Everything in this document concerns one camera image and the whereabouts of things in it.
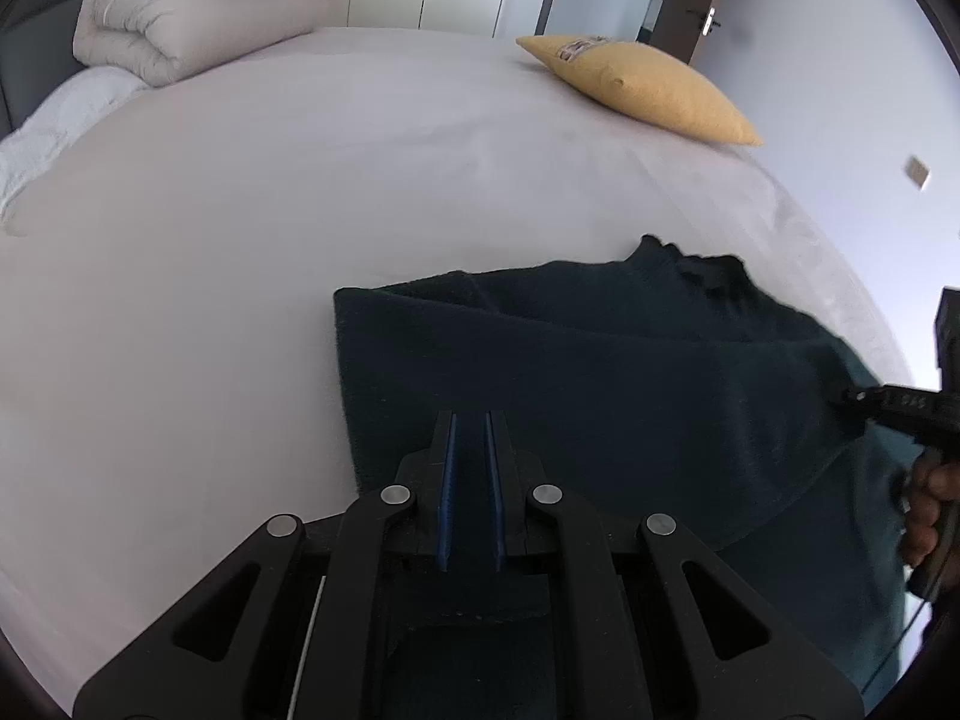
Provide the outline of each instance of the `headboard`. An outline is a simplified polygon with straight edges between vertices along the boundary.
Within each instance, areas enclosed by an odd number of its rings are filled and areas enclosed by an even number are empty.
[[[80,0],[16,0],[0,25],[0,138],[83,66],[73,58]]]

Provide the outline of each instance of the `mattress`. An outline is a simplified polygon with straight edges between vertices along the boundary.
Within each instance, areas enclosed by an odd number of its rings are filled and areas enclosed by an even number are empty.
[[[141,95],[0,236],[0,627],[64,707],[276,512],[355,496],[332,294],[740,256],[882,379],[856,276],[743,151],[601,108],[517,47],[322,29]]]

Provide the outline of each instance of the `dark green garment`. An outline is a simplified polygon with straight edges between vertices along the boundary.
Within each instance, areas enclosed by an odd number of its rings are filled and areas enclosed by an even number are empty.
[[[335,306],[362,490],[429,445],[438,410],[502,409],[552,482],[600,511],[673,514],[858,686],[892,645],[888,490],[914,453],[834,413],[831,384],[872,377],[736,258],[646,237],[625,262],[453,272]]]

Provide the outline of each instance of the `light switch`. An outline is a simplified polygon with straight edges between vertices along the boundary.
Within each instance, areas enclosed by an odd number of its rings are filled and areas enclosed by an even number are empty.
[[[910,161],[906,164],[906,175],[920,191],[923,191],[930,180],[930,168],[920,162],[917,157],[910,157]]]

